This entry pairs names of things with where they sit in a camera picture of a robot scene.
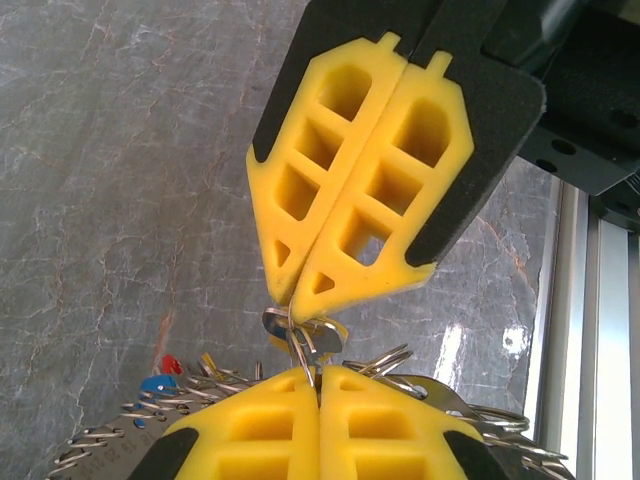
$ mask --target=marble countertop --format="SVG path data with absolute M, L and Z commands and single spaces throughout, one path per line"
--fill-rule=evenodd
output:
M 244 156 L 303 0 L 7 0 L 0 6 L 0 477 L 43 478 L 74 430 L 169 352 L 289 365 Z M 516 160 L 422 289 L 355 307 L 345 356 L 519 411 L 550 177 Z

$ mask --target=gray marble surface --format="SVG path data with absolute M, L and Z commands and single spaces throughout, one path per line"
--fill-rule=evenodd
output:
M 303 0 L 0 5 L 0 477 L 130 401 L 165 352 L 288 366 L 244 155 Z M 426 288 L 353 308 L 346 356 L 521 410 L 549 177 L 516 160 Z

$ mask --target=bunch of keys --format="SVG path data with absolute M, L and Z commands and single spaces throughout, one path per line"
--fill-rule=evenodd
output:
M 262 325 L 272 345 L 291 355 L 313 386 L 315 378 L 310 366 L 322 367 L 335 354 L 342 353 L 349 332 L 340 323 L 326 317 L 312 318 L 302 325 L 291 321 L 286 310 L 267 308 Z

